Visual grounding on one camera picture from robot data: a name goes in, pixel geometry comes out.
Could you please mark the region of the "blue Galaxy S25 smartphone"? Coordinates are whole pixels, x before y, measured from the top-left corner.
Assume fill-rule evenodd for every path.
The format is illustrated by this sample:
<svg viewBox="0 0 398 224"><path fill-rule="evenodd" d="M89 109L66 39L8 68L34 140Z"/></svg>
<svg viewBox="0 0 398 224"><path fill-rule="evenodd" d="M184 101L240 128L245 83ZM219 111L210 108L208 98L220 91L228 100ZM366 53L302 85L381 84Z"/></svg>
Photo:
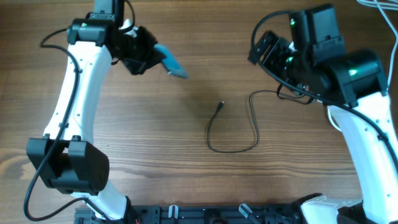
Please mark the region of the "blue Galaxy S25 smartphone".
<svg viewBox="0 0 398 224"><path fill-rule="evenodd" d="M156 49L156 51L162 53L165 56L165 58L162 59L161 63L169 75L179 78L188 78L186 71L178 63L177 59L165 45L155 44L154 48Z"/></svg>

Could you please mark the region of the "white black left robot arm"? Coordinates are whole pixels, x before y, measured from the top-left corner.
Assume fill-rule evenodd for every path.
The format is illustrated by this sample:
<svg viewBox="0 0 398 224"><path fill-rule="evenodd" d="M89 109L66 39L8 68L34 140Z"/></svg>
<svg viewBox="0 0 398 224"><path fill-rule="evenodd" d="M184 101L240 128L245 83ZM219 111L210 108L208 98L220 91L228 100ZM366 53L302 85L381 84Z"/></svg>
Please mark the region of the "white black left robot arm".
<svg viewBox="0 0 398 224"><path fill-rule="evenodd" d="M27 143L35 180L71 195L99 223L138 223L128 197L109 180L109 159L93 144L93 123L109 69L122 62L132 75L162 64L170 75L186 78L168 48L134 20L124 18L129 1L96 1L92 12L65 29L68 65L60 96L41 138Z"/></svg>

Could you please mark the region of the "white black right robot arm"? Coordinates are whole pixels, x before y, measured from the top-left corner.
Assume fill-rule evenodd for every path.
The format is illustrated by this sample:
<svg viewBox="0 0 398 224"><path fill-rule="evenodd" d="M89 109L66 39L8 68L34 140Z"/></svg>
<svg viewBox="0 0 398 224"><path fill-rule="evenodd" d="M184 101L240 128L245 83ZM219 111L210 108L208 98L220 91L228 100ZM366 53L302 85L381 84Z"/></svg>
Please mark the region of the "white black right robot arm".
<svg viewBox="0 0 398 224"><path fill-rule="evenodd" d="M299 206L306 223L396 223L397 136L381 61L351 53L331 4L286 11L292 40L252 35L249 59L298 95L321 101L335 119L361 186L360 201L315 194Z"/></svg>

